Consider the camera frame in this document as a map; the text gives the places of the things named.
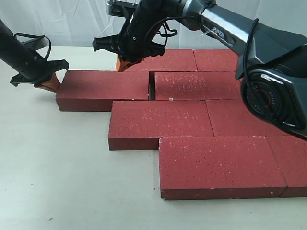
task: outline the white backdrop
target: white backdrop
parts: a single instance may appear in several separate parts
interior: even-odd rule
[[[138,3],[139,0],[123,0]],[[0,0],[0,18],[16,32],[46,35],[54,46],[92,46],[94,37],[118,34],[124,19],[107,15],[107,0]],[[307,0],[217,0],[218,5],[261,23],[307,36]],[[225,48],[200,31],[169,23],[179,35],[167,48]],[[155,38],[163,43],[162,38]]]

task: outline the speckled brick surface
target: speckled brick surface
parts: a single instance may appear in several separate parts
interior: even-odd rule
[[[273,198],[287,184],[265,137],[160,139],[161,198]]]
[[[206,104],[215,136],[288,136],[256,118],[241,99],[214,100]]]
[[[56,95],[60,111],[111,112],[113,101],[148,100],[149,72],[69,70]]]
[[[127,71],[197,71],[192,49],[167,49],[163,56],[146,57]]]
[[[213,136],[205,102],[114,102],[110,150],[158,150],[159,138]]]
[[[288,184],[281,197],[307,197],[307,142],[296,137],[267,138]]]
[[[157,100],[240,99],[235,72],[157,72]]]
[[[238,56],[230,49],[196,49],[198,71],[236,71]]]

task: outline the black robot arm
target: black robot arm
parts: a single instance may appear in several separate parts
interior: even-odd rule
[[[93,47],[118,54],[117,71],[145,57],[162,56],[166,43],[152,40],[157,34],[166,39],[176,35],[167,21],[177,20],[238,55],[236,79],[243,78],[242,100],[253,115],[307,140],[305,36],[268,27],[218,6],[215,0],[141,0],[138,5],[110,0],[108,4],[108,14],[125,17],[125,23],[119,35],[95,38]]]
[[[20,42],[17,37],[24,36],[31,38],[27,42]],[[42,57],[37,50],[43,48],[45,36],[35,36],[29,34],[16,33],[12,31],[0,20],[0,59],[15,69],[18,74],[11,79],[11,84],[32,84],[36,88],[48,90],[56,93],[60,82],[56,72],[68,69],[69,64],[65,60],[48,61],[51,51]]]

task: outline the red brick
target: red brick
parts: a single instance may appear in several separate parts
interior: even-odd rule
[[[159,138],[213,136],[205,102],[114,102],[110,150],[158,150]]]
[[[192,49],[167,49],[163,56],[147,57],[126,71],[197,71]]]
[[[215,136],[288,136],[256,118],[241,99],[207,101]]]
[[[198,71],[236,71],[238,56],[230,49],[194,50]]]
[[[235,72],[157,72],[157,100],[240,99]]]
[[[160,139],[161,198],[278,197],[287,187],[265,137]]]
[[[61,111],[111,112],[113,101],[148,100],[149,73],[69,70],[57,93]]]
[[[288,184],[281,197],[307,197],[307,142],[296,137],[267,137]]]

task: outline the white table surface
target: white table surface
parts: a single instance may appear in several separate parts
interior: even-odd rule
[[[116,63],[90,47],[53,47],[52,59],[70,69]],[[16,72],[2,61],[0,70],[0,230],[307,229],[306,198],[160,199],[158,152],[110,152],[110,113],[60,112],[55,94],[15,88]]]

